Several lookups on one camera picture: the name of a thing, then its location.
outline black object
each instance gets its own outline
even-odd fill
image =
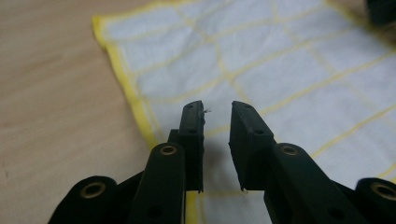
[[[375,25],[385,25],[396,21],[396,0],[367,0],[370,21]]]
[[[151,150],[144,172],[120,184],[105,176],[78,182],[49,223],[184,223],[185,191],[203,191],[204,105],[185,105],[178,130]]]
[[[185,105],[144,172],[118,185],[104,176],[78,182],[49,223],[184,223],[185,191],[203,190],[204,113],[201,101]],[[331,181],[302,148],[277,144],[251,105],[233,102],[230,148],[241,189],[265,190],[274,223],[396,223],[396,185]]]
[[[396,223],[396,185],[331,181],[302,148],[277,144],[251,105],[233,102],[230,149],[241,189],[265,190],[273,223]]]

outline wooden table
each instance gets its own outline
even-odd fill
[[[361,1],[336,1],[363,15]],[[149,149],[91,24],[142,4],[1,1],[1,223],[45,223],[82,178],[144,169]]]

